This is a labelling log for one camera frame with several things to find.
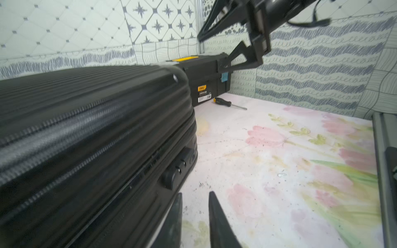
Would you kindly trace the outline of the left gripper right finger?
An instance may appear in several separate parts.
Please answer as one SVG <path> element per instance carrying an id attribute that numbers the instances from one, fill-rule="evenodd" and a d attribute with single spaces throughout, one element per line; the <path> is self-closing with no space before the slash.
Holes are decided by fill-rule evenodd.
<path id="1" fill-rule="evenodd" d="M 209 193 L 209 228 L 212 248 L 242 248 L 214 191 Z"/>

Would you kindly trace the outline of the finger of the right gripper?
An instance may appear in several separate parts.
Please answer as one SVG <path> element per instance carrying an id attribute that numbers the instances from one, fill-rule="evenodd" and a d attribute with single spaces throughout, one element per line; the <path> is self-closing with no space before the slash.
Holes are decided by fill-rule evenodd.
<path id="1" fill-rule="evenodd" d="M 255 69 L 263 64 L 262 43 L 255 42 L 250 46 L 242 41 L 237 47 L 218 65 L 219 72 L 233 72 L 237 70 Z"/>
<path id="2" fill-rule="evenodd" d="M 250 1 L 215 1 L 197 35 L 204 42 L 236 23 L 246 22 Z"/>

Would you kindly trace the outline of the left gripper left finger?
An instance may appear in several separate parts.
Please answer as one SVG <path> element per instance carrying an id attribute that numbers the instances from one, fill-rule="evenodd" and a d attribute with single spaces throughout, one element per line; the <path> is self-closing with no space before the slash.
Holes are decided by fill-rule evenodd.
<path id="1" fill-rule="evenodd" d="M 183 195 L 178 193 L 151 248 L 179 248 L 182 240 Z"/>

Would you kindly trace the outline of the black ribbed hard-shell suitcase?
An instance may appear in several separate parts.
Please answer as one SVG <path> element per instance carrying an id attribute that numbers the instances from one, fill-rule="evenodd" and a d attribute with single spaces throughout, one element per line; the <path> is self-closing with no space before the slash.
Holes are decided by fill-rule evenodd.
<path id="1" fill-rule="evenodd" d="M 146 247 L 196 161 L 179 66 L 2 80 L 1 247 Z"/>

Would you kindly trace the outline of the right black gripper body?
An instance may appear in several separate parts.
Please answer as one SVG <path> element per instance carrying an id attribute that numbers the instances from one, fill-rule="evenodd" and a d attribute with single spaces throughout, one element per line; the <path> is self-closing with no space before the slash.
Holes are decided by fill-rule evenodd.
<path id="1" fill-rule="evenodd" d="M 262 62 L 262 57 L 271 51 L 270 1 L 246 1 L 247 25 L 250 46 L 247 62 Z"/>

